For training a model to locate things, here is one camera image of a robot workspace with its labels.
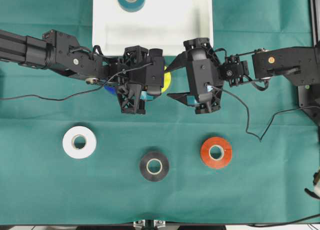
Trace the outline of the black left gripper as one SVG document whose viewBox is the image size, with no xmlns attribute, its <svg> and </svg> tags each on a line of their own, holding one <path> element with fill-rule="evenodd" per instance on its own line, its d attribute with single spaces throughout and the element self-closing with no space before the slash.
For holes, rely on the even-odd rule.
<svg viewBox="0 0 320 230">
<path fill-rule="evenodd" d="M 141 46 L 127 47 L 121 57 L 105 58 L 108 79 L 115 88 L 122 113 L 145 114 L 146 101 L 157 96 L 149 95 L 153 84 L 153 50 Z"/>
</svg>

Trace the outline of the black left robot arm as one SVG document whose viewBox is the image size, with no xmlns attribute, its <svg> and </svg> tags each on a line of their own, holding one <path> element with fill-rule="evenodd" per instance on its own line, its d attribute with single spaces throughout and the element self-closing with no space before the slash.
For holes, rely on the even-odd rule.
<svg viewBox="0 0 320 230">
<path fill-rule="evenodd" d="M 41 39 L 0 32 L 0 59 L 115 90 L 121 112 L 145 114 L 145 103 L 162 94 L 165 60 L 161 49 L 127 47 L 120 57 L 105 56 L 100 46 L 81 46 L 72 35 L 50 30 Z"/>
</svg>

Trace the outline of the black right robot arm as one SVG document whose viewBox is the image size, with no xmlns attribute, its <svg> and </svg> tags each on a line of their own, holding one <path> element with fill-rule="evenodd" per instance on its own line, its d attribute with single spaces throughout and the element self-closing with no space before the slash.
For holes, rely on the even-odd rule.
<svg viewBox="0 0 320 230">
<path fill-rule="evenodd" d="M 284 76 L 299 90 L 300 108 L 315 124 L 320 123 L 320 47 L 289 47 L 272 51 L 257 49 L 249 52 L 255 78 L 249 76 L 247 61 L 241 55 L 225 55 L 220 62 L 208 38 L 195 38 L 183 43 L 180 53 L 167 67 L 167 72 L 185 68 L 189 91 L 168 96 L 195 108 L 197 114 L 220 109 L 222 89 L 251 84 L 264 91 L 274 76 Z"/>
</svg>

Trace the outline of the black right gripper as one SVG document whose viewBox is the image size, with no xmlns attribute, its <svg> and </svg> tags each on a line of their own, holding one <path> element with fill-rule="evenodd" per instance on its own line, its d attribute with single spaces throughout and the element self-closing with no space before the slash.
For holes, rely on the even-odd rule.
<svg viewBox="0 0 320 230">
<path fill-rule="evenodd" d="M 210 45 L 208 38 L 196 38 L 192 40 L 186 40 L 183 43 L 185 47 L 185 52 L 180 53 L 175 57 L 175 59 L 167 66 L 166 72 L 172 72 L 174 70 L 183 68 L 186 66 L 188 57 L 187 53 L 191 49 L 200 48 L 205 51 L 207 58 L 211 60 L 211 73 L 212 73 L 212 82 L 206 83 L 208 93 L 211 93 L 212 98 L 204 103 L 198 103 L 193 95 L 190 92 L 183 93 L 167 93 L 167 96 L 179 101 L 180 103 L 195 107 L 195 112 L 197 114 L 212 113 L 220 109 L 220 100 L 221 100 L 221 88 L 224 86 L 224 82 L 221 79 L 219 73 L 219 66 L 221 65 L 220 60 L 218 59 L 215 51 Z"/>
</svg>

